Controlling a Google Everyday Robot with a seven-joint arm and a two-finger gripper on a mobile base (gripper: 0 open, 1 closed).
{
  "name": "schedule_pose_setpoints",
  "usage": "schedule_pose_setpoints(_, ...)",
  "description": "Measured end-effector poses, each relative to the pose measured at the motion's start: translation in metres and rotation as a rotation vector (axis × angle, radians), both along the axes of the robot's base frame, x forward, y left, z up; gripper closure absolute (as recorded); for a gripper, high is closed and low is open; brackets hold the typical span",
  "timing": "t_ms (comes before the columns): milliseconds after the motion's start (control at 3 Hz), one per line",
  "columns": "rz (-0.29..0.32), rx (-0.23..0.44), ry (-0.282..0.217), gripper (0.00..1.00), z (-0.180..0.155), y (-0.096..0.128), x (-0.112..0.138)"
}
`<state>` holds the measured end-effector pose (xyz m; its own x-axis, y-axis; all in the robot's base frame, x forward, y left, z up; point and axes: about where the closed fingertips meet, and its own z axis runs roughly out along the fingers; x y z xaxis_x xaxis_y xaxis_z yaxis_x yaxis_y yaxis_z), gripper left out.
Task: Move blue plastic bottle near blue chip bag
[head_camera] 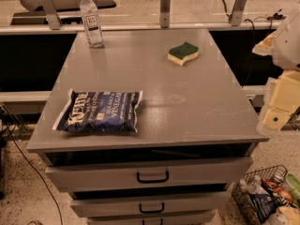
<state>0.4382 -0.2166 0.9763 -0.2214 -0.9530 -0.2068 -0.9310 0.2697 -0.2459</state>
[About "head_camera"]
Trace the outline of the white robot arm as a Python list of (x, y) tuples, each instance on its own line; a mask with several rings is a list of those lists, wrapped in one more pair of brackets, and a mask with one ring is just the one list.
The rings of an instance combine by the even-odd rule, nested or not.
[(271, 55), (273, 64), (283, 69), (264, 88), (258, 131), (270, 136), (280, 131), (300, 108), (300, 4), (280, 23), (277, 30), (257, 43), (252, 52)]

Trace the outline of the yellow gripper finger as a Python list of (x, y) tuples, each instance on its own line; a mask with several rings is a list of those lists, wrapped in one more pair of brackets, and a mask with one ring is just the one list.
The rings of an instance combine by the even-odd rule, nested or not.
[(284, 128), (300, 108), (300, 72), (284, 71), (277, 79), (269, 79), (257, 130), (274, 136)]

